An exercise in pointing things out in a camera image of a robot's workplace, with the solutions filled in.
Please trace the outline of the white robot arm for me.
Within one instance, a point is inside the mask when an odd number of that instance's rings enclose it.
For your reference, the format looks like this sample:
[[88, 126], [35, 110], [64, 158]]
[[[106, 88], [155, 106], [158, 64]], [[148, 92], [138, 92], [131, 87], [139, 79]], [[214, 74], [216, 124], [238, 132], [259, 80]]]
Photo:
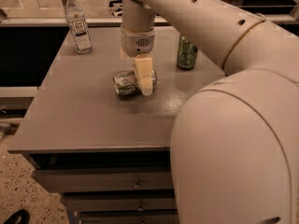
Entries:
[[296, 224], [298, 38], [221, 0], [124, 0], [134, 30], [147, 7], [225, 77], [180, 109], [170, 141], [180, 224]]

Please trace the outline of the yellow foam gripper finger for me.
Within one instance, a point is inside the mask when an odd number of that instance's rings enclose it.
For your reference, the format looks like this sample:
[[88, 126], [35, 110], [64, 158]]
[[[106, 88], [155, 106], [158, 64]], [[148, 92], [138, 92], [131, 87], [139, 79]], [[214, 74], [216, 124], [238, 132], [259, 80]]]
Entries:
[[144, 96], [151, 96], [153, 92], [152, 58], [148, 53], [135, 57], [134, 72], [137, 84]]

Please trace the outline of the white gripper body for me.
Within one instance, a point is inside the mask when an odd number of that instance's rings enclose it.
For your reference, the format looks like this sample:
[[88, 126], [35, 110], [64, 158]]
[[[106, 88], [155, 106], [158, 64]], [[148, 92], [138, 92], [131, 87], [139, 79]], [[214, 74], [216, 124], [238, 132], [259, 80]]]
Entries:
[[135, 33], [121, 26], [122, 50], [129, 56], [135, 57], [141, 53], [150, 53], [154, 45], [155, 32]]

